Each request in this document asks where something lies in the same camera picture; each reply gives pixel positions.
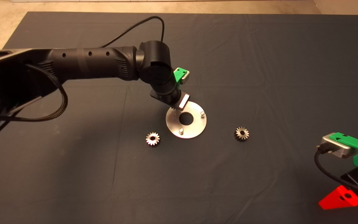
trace dark gray tablecloth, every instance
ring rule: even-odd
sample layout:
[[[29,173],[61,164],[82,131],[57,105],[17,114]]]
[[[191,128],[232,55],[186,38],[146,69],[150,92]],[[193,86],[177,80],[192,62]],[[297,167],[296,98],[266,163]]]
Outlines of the dark gray tablecloth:
[[[6,48],[95,47],[147,14],[31,12]],[[323,135],[358,138],[358,16],[163,14],[172,66],[205,109],[179,139],[141,81],[68,81],[67,111],[0,133],[0,223],[358,223],[324,211],[338,183],[318,171]],[[114,46],[157,40],[159,21]],[[55,92],[21,116],[48,114]],[[250,130],[247,142],[234,129]],[[156,131],[161,145],[145,135]],[[340,175],[352,159],[323,156]]]

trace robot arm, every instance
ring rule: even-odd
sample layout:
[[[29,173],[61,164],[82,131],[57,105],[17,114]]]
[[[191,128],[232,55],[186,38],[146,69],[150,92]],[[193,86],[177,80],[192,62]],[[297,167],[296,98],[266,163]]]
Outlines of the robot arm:
[[[179,110],[189,99],[178,88],[169,48],[160,41],[141,43],[139,49],[13,49],[0,51],[0,115],[14,113],[57,89],[46,75],[28,65],[47,71],[60,84],[71,79],[140,78],[151,85],[153,98]]]

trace metal gear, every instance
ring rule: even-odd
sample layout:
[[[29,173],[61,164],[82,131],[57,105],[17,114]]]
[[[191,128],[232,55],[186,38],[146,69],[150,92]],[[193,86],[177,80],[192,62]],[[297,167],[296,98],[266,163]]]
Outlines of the metal gear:
[[[250,136],[250,133],[248,132],[248,130],[244,127],[238,127],[235,131],[234,131],[234,137],[238,140],[238,141],[245,141],[248,139],[248,137]]]
[[[150,132],[146,135],[146,142],[149,146],[156,146],[159,143],[159,135],[156,132]]]

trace black cable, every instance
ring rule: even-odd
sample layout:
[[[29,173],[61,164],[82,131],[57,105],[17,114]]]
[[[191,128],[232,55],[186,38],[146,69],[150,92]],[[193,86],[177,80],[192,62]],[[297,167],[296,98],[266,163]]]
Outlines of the black cable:
[[[345,181],[345,180],[342,180],[341,178],[336,177],[336,176],[330,174],[327,170],[325,170],[325,169],[321,166],[321,164],[320,164],[320,162],[319,162],[319,156],[320,156],[320,155],[321,155],[321,151],[320,151],[320,150],[317,150],[317,152],[314,154],[314,163],[316,163],[317,168],[318,168],[321,172],[323,172],[325,175],[327,175],[327,177],[331,178],[332,180],[335,180],[336,182],[339,182],[339,183],[341,183],[342,185],[345,185],[345,186],[351,188],[352,190],[358,191],[358,186],[357,186],[357,185],[352,184],[352,183],[350,183],[350,182],[347,182],[347,181]]]
[[[107,47],[108,45],[110,45],[111,43],[113,43],[114,41],[118,40],[120,37],[122,37],[123,35],[125,35],[126,33],[128,33],[129,31],[131,31],[133,28],[137,27],[138,25],[140,24],[143,24],[149,20],[152,20],[152,19],[158,19],[159,21],[161,21],[161,24],[162,24],[162,31],[161,31],[161,42],[163,42],[164,40],[164,31],[165,31],[165,23],[164,23],[164,20],[159,17],[159,16],[151,16],[149,18],[146,18],[142,21],[139,21],[138,23],[132,25],[131,27],[129,27],[128,29],[126,29],[124,32],[122,32],[121,34],[119,34],[117,37],[115,37],[114,39],[112,39],[111,41],[99,46],[99,47]]]
[[[11,118],[13,118],[13,117],[15,117],[18,113],[20,113],[20,111],[21,111],[22,109],[19,109],[18,111],[16,111],[16,112],[14,112],[10,117]],[[0,132],[1,132],[1,130],[3,130],[8,124],[9,124],[9,120],[7,120],[7,121],[5,121],[3,124],[1,124],[1,126],[0,126]]]
[[[43,73],[44,75],[46,75],[56,86],[56,88],[58,88],[58,90],[60,91],[60,93],[62,94],[62,104],[60,105],[60,107],[53,113],[51,113],[50,115],[41,117],[41,118],[36,118],[36,119],[29,119],[29,118],[20,118],[20,117],[13,117],[13,116],[0,116],[0,120],[4,120],[4,121],[22,121],[22,122],[41,122],[41,121],[47,121],[47,120],[52,120],[57,118],[58,116],[60,116],[67,108],[67,104],[68,104],[68,97],[66,92],[64,91],[63,86],[60,84],[59,80],[56,78],[55,75],[53,75],[52,73],[39,68],[37,66],[34,65],[26,65],[26,67],[34,70],[34,71],[38,71]]]

